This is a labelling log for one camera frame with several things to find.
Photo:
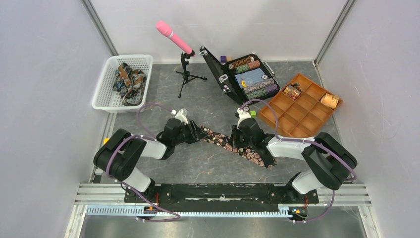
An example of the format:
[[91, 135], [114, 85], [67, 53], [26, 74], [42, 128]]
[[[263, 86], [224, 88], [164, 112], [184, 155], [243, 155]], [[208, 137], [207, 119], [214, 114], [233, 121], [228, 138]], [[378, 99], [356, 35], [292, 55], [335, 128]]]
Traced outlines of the white plastic basket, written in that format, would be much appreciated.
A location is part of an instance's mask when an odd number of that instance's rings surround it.
[[[108, 113], [134, 113], [145, 104], [147, 91], [151, 79], [151, 72], [154, 58], [151, 55], [119, 55], [112, 56], [106, 61], [100, 78], [98, 80], [95, 93], [92, 100], [92, 107], [96, 110], [106, 111]], [[123, 98], [120, 92], [115, 91], [113, 86], [116, 81], [118, 67], [126, 63], [133, 70], [140, 70], [145, 74], [143, 86], [132, 98], [127, 99], [131, 105], [126, 106], [122, 103]]]

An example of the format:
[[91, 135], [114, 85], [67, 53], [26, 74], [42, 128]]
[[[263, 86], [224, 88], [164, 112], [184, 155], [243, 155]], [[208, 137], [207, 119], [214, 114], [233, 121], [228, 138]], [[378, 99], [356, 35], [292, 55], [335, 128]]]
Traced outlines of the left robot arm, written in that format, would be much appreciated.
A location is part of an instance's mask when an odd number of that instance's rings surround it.
[[193, 120], [169, 119], [156, 139], [119, 129], [95, 154], [93, 164], [108, 176], [135, 189], [142, 201], [150, 202], [156, 195], [155, 181], [137, 168], [139, 159], [165, 160], [174, 153], [177, 145], [193, 144], [206, 136], [207, 133]]

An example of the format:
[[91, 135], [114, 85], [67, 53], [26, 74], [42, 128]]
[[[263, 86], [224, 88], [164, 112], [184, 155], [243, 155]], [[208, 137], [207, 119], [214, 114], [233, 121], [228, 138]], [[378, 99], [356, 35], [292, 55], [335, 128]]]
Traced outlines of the black floral tie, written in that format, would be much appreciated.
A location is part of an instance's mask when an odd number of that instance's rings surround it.
[[259, 152], [252, 149], [250, 146], [245, 145], [233, 145], [232, 136], [228, 136], [219, 132], [212, 131], [211, 129], [201, 125], [200, 127], [205, 133], [206, 136], [202, 138], [203, 141], [221, 147], [233, 154], [241, 156], [248, 161], [259, 165], [260, 167], [269, 168], [275, 166], [276, 160], [268, 156], [262, 156]]

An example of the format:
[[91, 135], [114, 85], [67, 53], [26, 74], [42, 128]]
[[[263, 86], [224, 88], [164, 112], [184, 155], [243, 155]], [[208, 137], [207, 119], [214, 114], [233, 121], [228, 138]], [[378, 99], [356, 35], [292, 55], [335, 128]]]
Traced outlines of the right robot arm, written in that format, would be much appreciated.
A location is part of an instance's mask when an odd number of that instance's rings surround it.
[[264, 133], [256, 120], [249, 118], [233, 126], [228, 144], [245, 153], [257, 153], [266, 166], [278, 157], [306, 162], [309, 170], [297, 173], [287, 184], [286, 196], [292, 202], [301, 201], [308, 192], [321, 187], [338, 190], [344, 182], [357, 177], [357, 159], [326, 132], [308, 138], [277, 136]]

